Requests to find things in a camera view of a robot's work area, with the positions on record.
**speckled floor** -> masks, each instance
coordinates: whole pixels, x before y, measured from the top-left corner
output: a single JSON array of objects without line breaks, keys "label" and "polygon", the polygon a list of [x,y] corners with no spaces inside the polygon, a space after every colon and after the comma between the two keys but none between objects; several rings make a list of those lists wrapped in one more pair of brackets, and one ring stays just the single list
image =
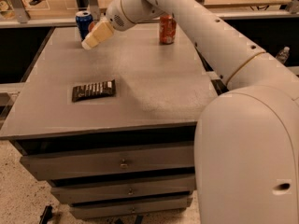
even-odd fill
[{"label": "speckled floor", "polygon": [[196,192],[192,205],[171,210],[126,217],[77,220],[50,195],[46,182],[37,182],[20,164],[20,153],[6,141],[0,141],[0,224],[35,224],[47,205],[53,207],[49,224],[199,224]]}]

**gray drawer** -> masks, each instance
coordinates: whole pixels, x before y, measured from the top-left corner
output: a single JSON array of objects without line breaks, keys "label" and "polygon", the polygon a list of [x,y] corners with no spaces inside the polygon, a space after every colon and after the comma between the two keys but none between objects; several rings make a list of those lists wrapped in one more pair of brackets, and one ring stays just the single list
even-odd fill
[{"label": "gray drawer", "polygon": [[192,195],[157,199],[144,199],[136,202],[102,203],[71,207],[70,213],[77,219],[114,217],[131,214],[187,208],[192,202]]},{"label": "gray drawer", "polygon": [[194,189],[195,177],[189,174],[74,185],[53,188],[51,193],[61,203],[86,203],[172,192],[193,192]]},{"label": "gray drawer", "polygon": [[21,164],[37,180],[193,167],[193,142],[23,156]]}]

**drawer handle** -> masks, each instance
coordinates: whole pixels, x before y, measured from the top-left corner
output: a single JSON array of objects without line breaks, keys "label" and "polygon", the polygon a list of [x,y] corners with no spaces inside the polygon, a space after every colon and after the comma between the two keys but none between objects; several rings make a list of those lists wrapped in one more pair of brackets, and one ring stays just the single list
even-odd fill
[{"label": "drawer handle", "polygon": [[133,193],[133,190],[132,189],[129,189],[129,192],[128,192],[128,195],[129,196],[132,196],[134,193]]},{"label": "drawer handle", "polygon": [[123,160],[121,161],[121,168],[122,168],[122,169],[127,169],[128,167],[129,167],[128,163],[126,163],[126,160],[123,159]]}]

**red can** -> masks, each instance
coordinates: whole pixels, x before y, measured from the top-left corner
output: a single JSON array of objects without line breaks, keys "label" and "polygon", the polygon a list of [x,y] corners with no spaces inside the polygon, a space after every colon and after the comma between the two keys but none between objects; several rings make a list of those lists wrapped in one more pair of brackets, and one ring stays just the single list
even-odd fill
[{"label": "red can", "polygon": [[160,17],[160,42],[171,44],[175,41],[177,23],[170,15]]}]

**plastic bottle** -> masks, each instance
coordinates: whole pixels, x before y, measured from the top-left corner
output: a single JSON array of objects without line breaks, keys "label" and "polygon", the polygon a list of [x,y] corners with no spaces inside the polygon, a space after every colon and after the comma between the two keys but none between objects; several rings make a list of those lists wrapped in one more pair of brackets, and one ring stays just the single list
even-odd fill
[{"label": "plastic bottle", "polygon": [[280,61],[281,63],[285,63],[290,55],[290,48],[289,47],[285,47],[284,49],[281,49],[277,56],[275,57],[276,59],[278,59],[278,61]]}]

